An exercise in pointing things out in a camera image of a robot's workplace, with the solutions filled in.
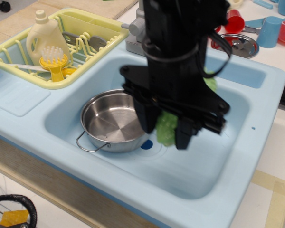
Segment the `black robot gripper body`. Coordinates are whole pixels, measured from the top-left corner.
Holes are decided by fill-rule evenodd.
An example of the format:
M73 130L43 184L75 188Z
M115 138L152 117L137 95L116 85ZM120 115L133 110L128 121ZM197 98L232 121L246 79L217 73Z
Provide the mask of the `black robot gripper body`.
M206 84L204 70L208 38L230 53L215 32L227 23L226 0L146 0L146 34L142 48L147 66L125 65L125 92L152 97L162 111L201 121L202 128L220 133L229 105Z

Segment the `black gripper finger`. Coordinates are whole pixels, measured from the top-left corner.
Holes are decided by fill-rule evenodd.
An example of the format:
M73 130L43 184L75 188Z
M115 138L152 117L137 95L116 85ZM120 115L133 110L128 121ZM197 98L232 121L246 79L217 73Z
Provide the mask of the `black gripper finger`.
M155 129L157 119L162 110L157 106L152 97L134 95L133 100L142 129L146 133L151 133Z
M178 150L187 149L192 136L197 135L202 128L201 121L180 117L175 130L175 145Z

